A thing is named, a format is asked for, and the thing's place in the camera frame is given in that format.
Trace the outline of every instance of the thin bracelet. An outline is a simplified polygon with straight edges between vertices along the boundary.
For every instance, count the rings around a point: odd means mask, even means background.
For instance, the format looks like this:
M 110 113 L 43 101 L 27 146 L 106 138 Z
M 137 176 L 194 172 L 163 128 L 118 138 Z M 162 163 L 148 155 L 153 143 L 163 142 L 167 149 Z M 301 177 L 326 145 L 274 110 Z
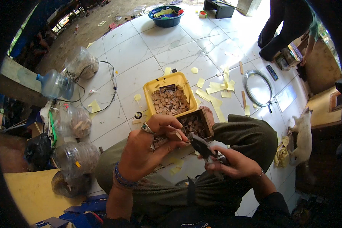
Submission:
M 260 167 L 261 168 L 261 174 L 259 175 L 259 177 L 260 176 L 262 176 L 265 172 L 263 171 L 263 168 L 262 167 Z

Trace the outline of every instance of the green shirt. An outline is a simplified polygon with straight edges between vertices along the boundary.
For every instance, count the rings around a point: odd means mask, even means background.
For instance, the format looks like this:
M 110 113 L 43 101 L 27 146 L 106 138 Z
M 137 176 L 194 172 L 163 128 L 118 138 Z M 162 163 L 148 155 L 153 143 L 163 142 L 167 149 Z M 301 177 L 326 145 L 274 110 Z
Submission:
M 318 17 L 315 14 L 314 10 L 310 7 L 310 5 L 309 5 L 309 8 L 310 8 L 311 15 L 313 17 L 313 20 L 311 21 L 310 26 L 309 26 L 309 35 L 313 36 L 314 40 L 317 42 L 317 40 L 319 38 L 319 34 L 318 34 Z

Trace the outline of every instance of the hand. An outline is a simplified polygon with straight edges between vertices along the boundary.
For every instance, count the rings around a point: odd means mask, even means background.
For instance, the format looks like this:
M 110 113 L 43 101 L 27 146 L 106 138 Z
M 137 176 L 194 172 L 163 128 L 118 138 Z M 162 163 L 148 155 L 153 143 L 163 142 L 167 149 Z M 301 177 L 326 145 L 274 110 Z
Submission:
M 302 59 L 302 61 L 300 62 L 300 65 L 301 65 L 301 66 L 304 66 L 305 63 L 306 63 L 306 61 L 307 61 L 307 58 L 306 58 L 305 56 L 303 56 L 303 59 Z
M 256 177 L 261 174 L 261 167 L 257 162 L 244 156 L 233 149 L 226 149 L 220 146 L 212 146 L 210 148 L 213 150 L 218 150 L 222 153 L 229 161 L 230 166 L 225 166 L 219 161 L 211 164 L 205 164 L 205 169 L 211 173 L 214 171 L 220 171 L 233 179 L 239 179 L 242 177 Z
M 147 125 L 156 133 L 155 136 L 178 131 L 182 141 L 169 140 L 153 152 L 150 148 L 154 140 L 153 134 L 141 129 L 131 131 L 120 157 L 118 168 L 119 173 L 126 180 L 132 182 L 137 182 L 150 174 L 161 163 L 161 160 L 175 148 L 188 145 L 187 137 L 180 130 L 182 124 L 174 116 L 155 114 L 148 120 Z

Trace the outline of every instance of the plastic bottle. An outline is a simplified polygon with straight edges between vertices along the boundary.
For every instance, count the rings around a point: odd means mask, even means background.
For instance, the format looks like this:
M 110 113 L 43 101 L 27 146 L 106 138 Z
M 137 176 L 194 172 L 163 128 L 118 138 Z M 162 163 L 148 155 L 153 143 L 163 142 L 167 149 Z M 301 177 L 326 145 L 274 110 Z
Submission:
M 54 153 L 54 160 L 66 181 L 92 173 L 99 157 L 96 146 L 86 142 L 66 142 L 57 147 Z
M 70 78 L 66 78 L 56 70 L 50 70 L 45 76 L 40 74 L 36 78 L 41 82 L 41 93 L 45 97 L 71 99 L 74 94 L 75 83 Z
M 79 46 L 66 58 L 64 66 L 71 78 L 90 79 L 99 70 L 97 62 L 98 59 L 91 55 L 86 48 Z
M 90 134 L 92 120 L 89 112 L 64 103 L 54 119 L 55 131 L 62 137 L 75 136 L 78 139 Z

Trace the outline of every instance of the smartphone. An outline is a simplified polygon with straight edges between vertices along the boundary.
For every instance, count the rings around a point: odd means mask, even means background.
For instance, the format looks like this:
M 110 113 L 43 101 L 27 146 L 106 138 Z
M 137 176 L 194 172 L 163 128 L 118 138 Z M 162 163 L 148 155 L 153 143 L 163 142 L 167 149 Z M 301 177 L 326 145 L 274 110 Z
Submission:
M 270 66 L 267 65 L 266 69 L 270 72 L 272 78 L 276 81 L 277 79 L 279 79 L 279 77 L 277 76 L 277 74 L 275 73 L 274 69 Z

